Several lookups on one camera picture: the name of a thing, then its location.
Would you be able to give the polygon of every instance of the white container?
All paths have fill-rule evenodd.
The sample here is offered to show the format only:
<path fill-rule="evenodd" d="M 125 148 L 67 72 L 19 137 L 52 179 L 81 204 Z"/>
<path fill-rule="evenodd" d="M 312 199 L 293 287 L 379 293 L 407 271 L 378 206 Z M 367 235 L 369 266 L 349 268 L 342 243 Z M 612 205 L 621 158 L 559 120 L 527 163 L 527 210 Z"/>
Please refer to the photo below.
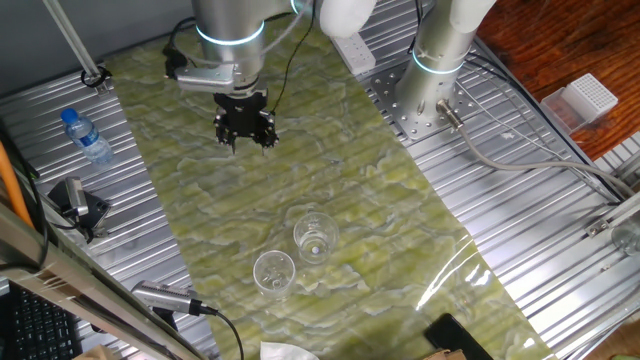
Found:
<path fill-rule="evenodd" d="M 618 104 L 616 98 L 591 74 L 542 100 L 541 108 L 567 134 L 606 115 Z"/>

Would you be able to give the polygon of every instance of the plastic bottle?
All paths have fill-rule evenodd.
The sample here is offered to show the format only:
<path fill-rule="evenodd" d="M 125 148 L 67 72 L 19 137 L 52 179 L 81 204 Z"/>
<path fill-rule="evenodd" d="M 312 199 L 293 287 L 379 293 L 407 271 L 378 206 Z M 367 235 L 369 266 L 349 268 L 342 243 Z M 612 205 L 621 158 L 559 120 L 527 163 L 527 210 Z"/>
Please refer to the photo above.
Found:
<path fill-rule="evenodd" d="M 64 132 L 82 149 L 89 161 L 101 164 L 111 160 L 113 151 L 91 120 L 78 115 L 73 109 L 64 110 L 60 117 L 64 122 Z"/>

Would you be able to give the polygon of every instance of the black keyboard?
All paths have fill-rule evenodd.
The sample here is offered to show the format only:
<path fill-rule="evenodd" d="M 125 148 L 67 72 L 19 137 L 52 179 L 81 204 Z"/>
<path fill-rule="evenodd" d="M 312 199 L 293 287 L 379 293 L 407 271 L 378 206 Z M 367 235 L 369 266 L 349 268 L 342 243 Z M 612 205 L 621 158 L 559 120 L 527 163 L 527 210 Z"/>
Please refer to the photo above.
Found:
<path fill-rule="evenodd" d="M 82 352 L 73 315 L 14 284 L 1 300 L 0 319 L 11 324 L 3 326 L 1 359 L 71 360 Z"/>

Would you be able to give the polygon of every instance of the marble tabletop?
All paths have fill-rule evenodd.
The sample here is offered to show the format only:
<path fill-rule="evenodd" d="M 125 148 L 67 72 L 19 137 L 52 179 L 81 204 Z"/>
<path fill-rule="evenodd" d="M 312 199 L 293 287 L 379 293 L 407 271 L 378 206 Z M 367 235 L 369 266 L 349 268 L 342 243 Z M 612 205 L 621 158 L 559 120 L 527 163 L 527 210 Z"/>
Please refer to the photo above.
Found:
<path fill-rule="evenodd" d="M 269 22 L 267 41 L 288 21 Z M 266 58 L 270 106 L 305 31 Z M 193 33 L 178 41 L 197 48 Z M 418 359 L 433 351 L 422 332 L 446 312 L 495 359 L 552 356 L 320 31 L 296 55 L 277 112 L 280 144 L 264 155 L 251 140 L 235 155 L 217 143 L 212 95 L 164 79 L 166 42 L 107 65 L 195 289 L 234 322 L 248 359 L 259 358 L 260 341 L 320 359 Z M 323 266 L 296 256 L 293 226 L 309 211 L 340 227 Z M 284 302 L 253 283 L 253 263 L 273 249 L 298 270 Z M 231 330 L 209 321 L 223 358 L 237 359 Z"/>

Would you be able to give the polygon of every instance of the empty glass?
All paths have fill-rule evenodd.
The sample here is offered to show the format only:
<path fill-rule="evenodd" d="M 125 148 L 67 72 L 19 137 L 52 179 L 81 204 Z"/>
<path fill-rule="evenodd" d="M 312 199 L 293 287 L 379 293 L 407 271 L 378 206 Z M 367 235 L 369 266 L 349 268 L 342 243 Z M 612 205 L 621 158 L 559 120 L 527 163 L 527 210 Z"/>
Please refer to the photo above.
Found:
<path fill-rule="evenodd" d="M 287 298 L 296 282 L 296 267 L 282 251 L 268 251 L 253 265 L 253 280 L 260 293 L 270 299 Z"/>
<path fill-rule="evenodd" d="M 338 224 L 322 213 L 303 216 L 293 228 L 293 239 L 298 245 L 300 257 L 311 264 L 326 261 L 338 243 L 338 237 Z"/>

